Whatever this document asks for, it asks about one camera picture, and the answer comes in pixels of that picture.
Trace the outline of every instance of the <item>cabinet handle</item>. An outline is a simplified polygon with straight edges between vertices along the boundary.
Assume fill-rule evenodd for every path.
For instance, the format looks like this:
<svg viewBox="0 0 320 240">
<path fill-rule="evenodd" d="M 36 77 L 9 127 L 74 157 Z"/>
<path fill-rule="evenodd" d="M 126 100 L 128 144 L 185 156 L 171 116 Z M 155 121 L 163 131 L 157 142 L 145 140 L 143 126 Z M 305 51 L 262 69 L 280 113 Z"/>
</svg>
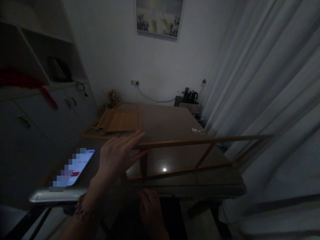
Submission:
<svg viewBox="0 0 320 240">
<path fill-rule="evenodd" d="M 31 128 L 30 123 L 24 117 L 17 115 L 17 118 L 23 121 L 23 123 L 26 125 L 27 128 Z"/>
<path fill-rule="evenodd" d="M 68 108 L 71 109 L 71 104 L 70 104 L 70 102 L 69 102 L 67 99 L 65 99 L 65 101 L 66 101 L 66 103 L 67 103 L 67 105 L 68 105 Z"/>
<path fill-rule="evenodd" d="M 77 101 L 73 97 L 71 97 L 71 99 L 73 101 L 73 105 L 76 107 L 77 106 Z"/>
</svg>

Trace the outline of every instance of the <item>shelving unit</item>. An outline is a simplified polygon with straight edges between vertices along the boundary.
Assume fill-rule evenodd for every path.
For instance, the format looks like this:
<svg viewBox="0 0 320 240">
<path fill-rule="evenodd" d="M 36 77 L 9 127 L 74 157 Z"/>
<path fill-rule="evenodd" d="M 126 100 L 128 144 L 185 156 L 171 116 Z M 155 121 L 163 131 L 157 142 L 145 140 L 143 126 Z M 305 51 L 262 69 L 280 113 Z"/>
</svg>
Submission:
<svg viewBox="0 0 320 240">
<path fill-rule="evenodd" d="M 68 65 L 73 80 L 87 82 L 60 0 L 0 0 L 0 33 L 0 69 L 16 69 L 41 81 L 48 90 L 75 85 L 53 81 L 47 57 L 57 57 Z M 35 92 L 3 88 L 0 101 Z"/>
</svg>

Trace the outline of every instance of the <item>smartphone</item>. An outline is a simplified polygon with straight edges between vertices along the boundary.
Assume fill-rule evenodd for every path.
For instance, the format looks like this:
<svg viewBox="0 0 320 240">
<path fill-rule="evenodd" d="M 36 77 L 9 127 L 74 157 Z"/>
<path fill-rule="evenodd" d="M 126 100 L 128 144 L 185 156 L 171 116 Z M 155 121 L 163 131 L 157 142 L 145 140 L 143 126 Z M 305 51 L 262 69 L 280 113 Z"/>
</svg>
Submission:
<svg viewBox="0 0 320 240">
<path fill-rule="evenodd" d="M 66 186 L 71 186 L 77 181 L 93 154 L 94 150 L 86 150 L 85 153 L 76 154 L 76 159 L 73 159 L 72 164 L 68 165 L 71 175 Z"/>
<path fill-rule="evenodd" d="M 53 181 L 53 187 L 68 187 L 77 181 L 81 172 L 85 169 L 94 154 L 94 150 L 82 148 L 80 152 L 81 153 L 73 154 L 74 158 L 69 159 L 69 164 L 64 165 L 64 170 L 61 170 L 61 175 L 57 176 L 56 181 Z"/>
</svg>

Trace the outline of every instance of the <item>picture frame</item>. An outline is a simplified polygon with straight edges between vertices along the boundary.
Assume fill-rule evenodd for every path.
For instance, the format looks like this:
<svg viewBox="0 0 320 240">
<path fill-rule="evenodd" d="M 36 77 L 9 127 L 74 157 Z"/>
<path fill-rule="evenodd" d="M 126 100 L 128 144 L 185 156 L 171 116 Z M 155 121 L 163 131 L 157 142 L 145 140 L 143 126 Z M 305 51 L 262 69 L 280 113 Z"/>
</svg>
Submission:
<svg viewBox="0 0 320 240">
<path fill-rule="evenodd" d="M 136 0 L 138 32 L 177 39 L 184 0 Z"/>
</svg>

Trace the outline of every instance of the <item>bracelet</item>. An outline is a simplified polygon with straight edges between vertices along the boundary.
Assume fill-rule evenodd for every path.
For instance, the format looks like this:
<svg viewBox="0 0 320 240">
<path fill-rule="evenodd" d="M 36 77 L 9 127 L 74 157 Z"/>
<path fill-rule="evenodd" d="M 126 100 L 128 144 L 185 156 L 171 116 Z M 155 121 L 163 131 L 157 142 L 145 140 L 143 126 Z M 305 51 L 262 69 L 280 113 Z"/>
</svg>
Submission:
<svg viewBox="0 0 320 240">
<path fill-rule="evenodd" d="M 76 211 L 74 212 L 75 215 L 77 215 L 77 219 L 80 219 L 81 221 L 83 220 L 88 220 L 90 218 L 94 218 L 95 217 L 95 214 L 94 213 L 87 213 L 85 212 L 83 209 L 82 209 L 82 201 L 84 199 L 86 194 L 83 194 L 79 197 L 78 199 L 78 203 L 76 204 L 75 208 L 76 208 Z"/>
</svg>

